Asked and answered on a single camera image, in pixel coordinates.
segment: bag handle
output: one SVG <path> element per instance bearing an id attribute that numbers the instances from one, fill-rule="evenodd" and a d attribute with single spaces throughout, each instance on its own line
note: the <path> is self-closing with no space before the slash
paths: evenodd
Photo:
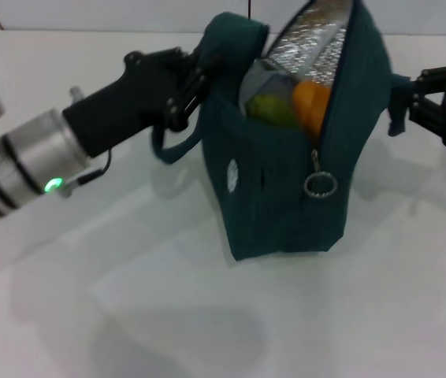
<path id="1" fill-rule="evenodd" d="M 253 61 L 261 55 L 268 34 L 266 25 L 233 13 L 219 14 L 210 22 L 197 47 L 200 52 L 199 65 L 214 55 L 221 55 L 224 66 L 214 79 L 209 95 L 217 93 L 236 102 L 240 83 Z M 164 163 L 173 164 L 204 138 L 209 126 L 206 121 L 199 120 L 191 135 L 169 148 L 164 147 L 165 129 L 154 127 L 151 133 L 153 152 Z"/>
<path id="2" fill-rule="evenodd" d="M 408 102 L 412 93 L 410 77 L 393 74 L 391 98 L 388 111 L 391 118 L 388 135 L 398 136 L 405 132 L 405 116 L 407 115 Z"/>

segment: zipper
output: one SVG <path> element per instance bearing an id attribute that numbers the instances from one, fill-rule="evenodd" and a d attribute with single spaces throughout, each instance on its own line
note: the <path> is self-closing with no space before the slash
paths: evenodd
<path id="1" fill-rule="evenodd" d="M 329 125 L 329 118 L 330 114 L 332 113 L 334 102 L 335 102 L 335 95 L 337 91 L 339 90 L 340 86 L 340 73 L 342 72 L 342 69 L 344 67 L 345 57 L 347 54 L 347 46 L 349 43 L 349 39 L 351 37 L 352 28 L 354 27 L 355 23 L 355 13 L 358 10 L 358 8 L 361 5 L 361 0 L 353 0 L 353 5 L 351 9 L 351 15 L 349 16 L 348 21 L 348 28 L 346 31 L 346 38 L 344 40 L 344 44 L 342 46 L 342 51 L 340 53 L 340 59 L 339 64 L 336 68 L 335 73 L 335 79 L 333 81 L 332 85 L 332 95 L 330 96 L 329 104 L 326 108 L 325 118 L 323 120 L 323 124 L 321 126 L 321 136 L 319 138 L 318 148 L 314 148 L 311 153 L 311 160 L 312 160 L 312 169 L 314 170 L 314 173 L 310 174 L 303 185 L 304 191 L 307 193 L 307 195 L 311 198 L 328 198 L 334 195 L 338 189 L 338 182 L 334 175 L 330 172 L 325 172 L 321 168 L 321 162 L 320 162 L 320 156 L 321 153 L 323 153 L 327 145 L 329 145 L 329 136 L 332 134 L 332 130 L 328 127 Z M 331 188 L 328 191 L 316 191 L 315 180 L 316 179 L 323 179 L 328 180 L 331 183 Z"/>
<path id="2" fill-rule="evenodd" d="M 355 23 L 355 13 L 358 7 L 360 7 L 361 5 L 361 0 L 353 0 L 353 6 L 351 9 L 351 15 L 349 16 L 349 22 L 348 22 L 348 29 L 346 31 L 346 38 L 344 39 L 344 44 L 342 46 L 342 51 L 340 52 L 340 59 L 339 59 L 339 64 L 336 68 L 336 72 L 335 72 L 335 79 L 333 80 L 333 85 L 332 85 L 332 95 L 330 96 L 330 100 L 329 100 L 329 104 L 326 107 L 326 113 L 325 113 L 325 118 L 323 119 L 323 124 L 321 126 L 321 136 L 319 137 L 319 148 L 318 148 L 318 153 L 320 154 L 322 150 L 325 149 L 325 144 L 326 144 L 326 139 L 327 139 L 327 134 L 328 134 L 328 123 L 329 123 L 329 114 L 332 112 L 332 108 L 333 108 L 333 103 L 335 102 L 335 93 L 337 92 L 337 90 L 339 89 L 340 86 L 340 73 L 343 69 L 344 66 L 344 62 L 345 62 L 345 57 L 347 54 L 347 46 L 348 46 L 348 42 L 349 42 L 349 36 L 351 35 L 352 32 L 352 28 L 354 27 L 354 23 Z"/>

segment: black cable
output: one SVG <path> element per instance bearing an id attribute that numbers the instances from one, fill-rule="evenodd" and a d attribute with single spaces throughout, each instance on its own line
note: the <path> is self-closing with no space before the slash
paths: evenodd
<path id="1" fill-rule="evenodd" d="M 111 161 L 113 159 L 113 155 L 111 154 L 111 150 L 107 151 L 107 163 L 104 165 L 103 168 L 97 169 L 96 171 L 87 173 L 86 175 L 82 175 L 76 179 L 76 182 L 79 186 L 85 185 L 86 183 L 89 183 L 95 179 L 98 179 L 100 176 L 102 176 L 104 173 L 107 172 L 107 170 L 111 166 Z"/>

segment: white table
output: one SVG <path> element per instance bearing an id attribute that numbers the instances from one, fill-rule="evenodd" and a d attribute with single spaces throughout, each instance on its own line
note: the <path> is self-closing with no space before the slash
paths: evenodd
<path id="1" fill-rule="evenodd" d="M 0 132 L 115 80 L 130 50 L 199 37 L 0 32 Z M 402 74 L 446 65 L 446 37 L 386 43 Z M 0 377 L 445 378 L 446 149 L 387 122 L 327 254 L 232 262 L 200 150 L 162 166 L 147 132 L 67 202 L 1 221 Z"/>

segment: teal lunch bag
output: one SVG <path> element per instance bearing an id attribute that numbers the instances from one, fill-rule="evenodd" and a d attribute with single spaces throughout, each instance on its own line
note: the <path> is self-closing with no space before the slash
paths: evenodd
<path id="1" fill-rule="evenodd" d="M 305 5 L 292 23 L 315 3 Z M 241 82 L 262 57 L 269 30 L 231 13 L 215 17 L 200 44 L 202 61 L 222 54 L 225 68 L 202 105 L 194 133 L 173 148 L 153 143 L 157 156 L 172 164 L 202 140 L 236 260 L 327 251 L 344 233 L 356 162 L 390 103 L 393 87 L 407 82 L 392 74 L 382 37 L 362 1 L 352 0 L 350 7 L 317 146 L 300 129 L 274 128 L 240 112 Z M 405 108 L 391 106 L 397 120 L 391 133 L 403 127 Z"/>

